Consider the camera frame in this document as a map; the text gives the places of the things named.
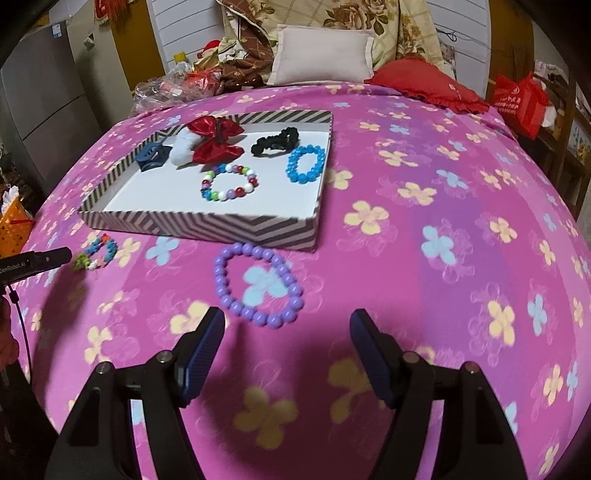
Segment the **left hand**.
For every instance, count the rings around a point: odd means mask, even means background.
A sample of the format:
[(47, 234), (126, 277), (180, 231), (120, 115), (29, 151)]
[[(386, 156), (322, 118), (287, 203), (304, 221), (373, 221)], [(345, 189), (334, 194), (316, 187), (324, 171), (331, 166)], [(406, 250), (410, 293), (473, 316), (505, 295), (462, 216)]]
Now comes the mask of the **left hand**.
[(1, 298), (0, 308), (0, 369), (18, 360), (19, 344), (11, 332), (11, 308), (8, 301)]

